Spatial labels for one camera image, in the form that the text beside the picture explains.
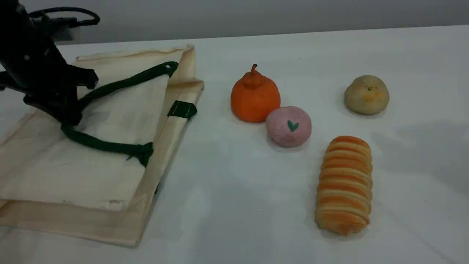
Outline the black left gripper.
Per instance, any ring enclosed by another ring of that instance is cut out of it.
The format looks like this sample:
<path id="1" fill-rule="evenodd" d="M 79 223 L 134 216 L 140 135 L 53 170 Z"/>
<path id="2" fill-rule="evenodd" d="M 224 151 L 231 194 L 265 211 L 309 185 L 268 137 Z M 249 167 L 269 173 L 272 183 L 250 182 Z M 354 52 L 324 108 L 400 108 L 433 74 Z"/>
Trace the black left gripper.
<path id="1" fill-rule="evenodd" d="M 99 77 L 95 70 L 83 67 L 70 67 L 68 72 L 51 39 L 51 29 L 57 29 L 57 23 L 45 15 L 40 20 L 28 15 L 1 16 L 1 89 L 23 92 L 25 104 L 60 123 L 77 125 L 82 113 L 75 86 L 95 89 Z"/>

